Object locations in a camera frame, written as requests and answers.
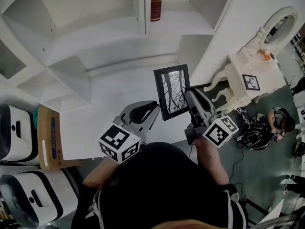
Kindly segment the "white shelf hutch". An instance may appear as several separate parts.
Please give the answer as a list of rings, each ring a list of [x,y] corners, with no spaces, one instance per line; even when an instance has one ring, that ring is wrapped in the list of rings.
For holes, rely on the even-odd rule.
[[[184,63],[193,73],[216,32],[147,35],[145,0],[0,0],[0,94],[83,108],[93,78]]]

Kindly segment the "person's black shirt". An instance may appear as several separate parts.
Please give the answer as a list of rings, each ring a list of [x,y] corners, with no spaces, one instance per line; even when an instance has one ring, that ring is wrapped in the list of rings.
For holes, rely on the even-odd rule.
[[[182,150],[157,142],[119,164],[99,188],[82,184],[71,229],[151,229],[188,219],[246,229],[247,212],[234,185],[217,184]]]

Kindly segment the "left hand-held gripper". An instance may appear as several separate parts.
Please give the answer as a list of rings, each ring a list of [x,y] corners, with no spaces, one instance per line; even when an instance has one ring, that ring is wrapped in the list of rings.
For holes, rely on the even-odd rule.
[[[158,114],[160,105],[156,101],[140,101],[124,108],[120,116],[103,129],[99,138],[101,151],[121,164],[140,151]]]

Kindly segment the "red book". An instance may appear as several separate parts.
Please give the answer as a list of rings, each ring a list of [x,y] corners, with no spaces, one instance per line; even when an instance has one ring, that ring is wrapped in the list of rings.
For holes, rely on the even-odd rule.
[[[162,0],[151,0],[150,21],[159,21],[161,18]]]

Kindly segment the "person's left forearm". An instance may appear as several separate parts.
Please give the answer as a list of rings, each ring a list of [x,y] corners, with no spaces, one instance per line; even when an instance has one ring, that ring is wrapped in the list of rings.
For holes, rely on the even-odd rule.
[[[82,184],[86,187],[99,188],[111,177],[118,166],[119,163],[109,157],[105,157],[100,164],[88,174]]]

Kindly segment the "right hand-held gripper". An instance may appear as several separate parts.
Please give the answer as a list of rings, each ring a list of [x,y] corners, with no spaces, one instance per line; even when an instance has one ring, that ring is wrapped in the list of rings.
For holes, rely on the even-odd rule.
[[[185,92],[185,99],[191,115],[191,123],[185,129],[188,144],[204,137],[215,147],[226,144],[239,130],[236,123],[222,111],[215,111],[210,99],[200,90],[193,88]]]

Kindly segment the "person's right forearm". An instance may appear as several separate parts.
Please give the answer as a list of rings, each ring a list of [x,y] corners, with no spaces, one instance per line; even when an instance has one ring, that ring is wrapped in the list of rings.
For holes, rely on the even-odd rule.
[[[229,177],[221,163],[218,149],[203,137],[196,139],[194,144],[198,164],[210,172],[217,184],[228,185]]]

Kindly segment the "black backpack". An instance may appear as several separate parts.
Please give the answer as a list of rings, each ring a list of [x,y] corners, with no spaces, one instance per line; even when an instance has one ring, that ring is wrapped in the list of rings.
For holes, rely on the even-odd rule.
[[[237,137],[237,145],[247,147],[250,150],[260,151],[267,148],[272,141],[272,133],[269,125],[252,125],[243,134]]]

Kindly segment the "white and black machine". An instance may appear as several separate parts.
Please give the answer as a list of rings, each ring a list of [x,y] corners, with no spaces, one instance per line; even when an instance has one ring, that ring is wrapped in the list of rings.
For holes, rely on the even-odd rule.
[[[33,166],[40,163],[33,113],[0,105],[0,160]]]
[[[62,170],[33,170],[0,177],[0,194],[13,218],[36,229],[74,212],[78,197]]]

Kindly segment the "teal round object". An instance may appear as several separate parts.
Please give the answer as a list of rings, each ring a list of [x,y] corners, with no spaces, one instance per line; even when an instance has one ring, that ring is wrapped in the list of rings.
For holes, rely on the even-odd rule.
[[[38,128],[38,110],[39,110],[39,106],[37,106],[33,112],[33,124],[34,124],[34,127],[35,129]]]

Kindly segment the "cream dressing table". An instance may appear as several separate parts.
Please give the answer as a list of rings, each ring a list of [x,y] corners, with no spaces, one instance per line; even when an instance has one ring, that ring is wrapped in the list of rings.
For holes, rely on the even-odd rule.
[[[284,76],[279,69],[278,60],[272,53],[267,52],[271,55],[270,61],[261,61],[258,55],[261,51],[260,49],[243,47],[238,54],[229,54],[230,63],[216,74],[210,86],[203,88],[205,92],[208,92],[215,88],[221,79],[227,79],[229,87],[219,91],[217,96],[212,99],[215,102],[222,95],[226,97],[226,103],[218,107],[217,111],[223,111],[227,114],[239,107],[247,106],[258,96],[271,94],[285,86]],[[246,90],[243,74],[256,76],[260,91]]]

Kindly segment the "small framed picture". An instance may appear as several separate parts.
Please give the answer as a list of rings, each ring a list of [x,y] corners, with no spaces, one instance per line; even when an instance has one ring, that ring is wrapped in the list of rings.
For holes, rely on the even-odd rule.
[[[246,90],[260,91],[260,86],[256,76],[243,74],[242,77]]]

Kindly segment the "white shelf compartment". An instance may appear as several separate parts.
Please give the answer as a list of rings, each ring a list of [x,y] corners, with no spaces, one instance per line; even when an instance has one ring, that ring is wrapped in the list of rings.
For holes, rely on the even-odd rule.
[[[231,0],[162,0],[161,19],[151,21],[151,0],[145,0],[145,33],[213,35]]]

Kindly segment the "oval vanity mirror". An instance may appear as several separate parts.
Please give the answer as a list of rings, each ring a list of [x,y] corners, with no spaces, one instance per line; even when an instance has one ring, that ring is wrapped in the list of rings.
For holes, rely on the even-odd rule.
[[[284,21],[276,30],[271,39],[265,43],[265,40],[271,30],[280,22]],[[292,6],[284,7],[277,11],[265,24],[260,28],[260,39],[258,41],[259,49],[277,55],[294,37],[294,29],[298,21],[298,12]]]

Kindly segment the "black picture frame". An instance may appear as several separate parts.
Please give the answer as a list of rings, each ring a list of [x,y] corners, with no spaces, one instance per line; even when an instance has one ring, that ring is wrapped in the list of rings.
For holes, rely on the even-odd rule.
[[[188,112],[185,93],[190,89],[187,64],[154,70],[159,104],[164,121]]]

